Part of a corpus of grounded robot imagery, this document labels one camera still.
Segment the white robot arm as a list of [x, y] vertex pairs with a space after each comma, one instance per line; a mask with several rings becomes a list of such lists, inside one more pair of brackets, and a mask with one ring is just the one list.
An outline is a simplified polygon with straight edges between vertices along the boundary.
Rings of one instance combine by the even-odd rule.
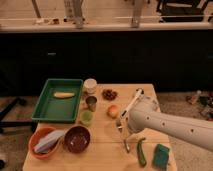
[[128, 117], [129, 134], [149, 128], [213, 152], [213, 123], [162, 113], [158, 107], [157, 99], [149, 96], [142, 96], [133, 103], [122, 114]]

